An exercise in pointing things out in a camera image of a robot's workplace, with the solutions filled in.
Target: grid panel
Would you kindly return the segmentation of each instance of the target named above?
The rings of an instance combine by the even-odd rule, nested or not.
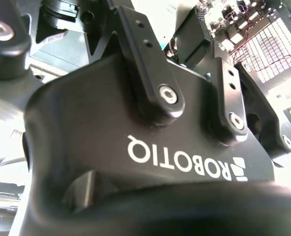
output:
[[[291,67],[291,33],[281,18],[233,52],[231,62],[246,61],[264,83]]]

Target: wire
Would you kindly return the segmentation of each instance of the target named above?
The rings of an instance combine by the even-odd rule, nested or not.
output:
[[[247,20],[246,39],[245,39],[244,43],[242,43],[242,45],[240,45],[239,48],[236,49],[234,56],[233,56],[233,64],[235,64],[235,59],[236,59],[237,53],[248,43],[251,20],[249,20],[249,17],[248,17],[248,7],[246,7],[246,10],[244,9],[244,11],[245,11],[245,16],[246,16],[246,20]]]
[[[289,59],[289,58],[291,58],[291,55],[286,55],[286,56],[284,56],[284,57],[282,57],[282,58],[280,58],[280,59],[278,59],[278,60],[272,62],[271,64],[267,65],[266,67],[264,67],[264,68],[262,68],[262,69],[260,69],[260,70],[256,70],[256,72],[259,72],[259,71],[262,71],[262,70],[266,70],[266,69],[268,69],[270,66],[272,66],[273,64],[275,64],[275,63],[277,63],[277,62],[280,62],[280,61],[282,61],[282,60],[285,60],[285,59]]]

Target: electronic components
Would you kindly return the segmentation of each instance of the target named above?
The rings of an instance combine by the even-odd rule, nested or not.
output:
[[[264,0],[204,0],[197,4],[197,16],[215,37],[235,24],[240,30],[247,29],[247,21],[256,24],[264,8]]]

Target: black metal bracket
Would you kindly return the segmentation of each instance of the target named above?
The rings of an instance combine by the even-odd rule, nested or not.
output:
[[[114,36],[127,62],[143,115],[157,125],[175,121],[182,115],[185,101],[147,17],[122,6],[111,10],[91,60],[101,59],[112,50]]]
[[[0,119],[21,131],[26,104],[43,85],[29,69],[30,41],[15,2],[0,0]]]
[[[213,85],[211,129],[221,142],[231,145],[247,139],[248,127],[238,70],[227,61],[227,51],[211,41],[205,57],[193,70],[205,74]]]
[[[247,115],[256,114],[262,121],[259,141],[270,157],[277,164],[291,166],[291,123],[279,108],[276,100],[269,96],[264,84],[255,70],[245,63],[235,65],[240,73],[242,83],[253,99],[258,102],[246,102]]]

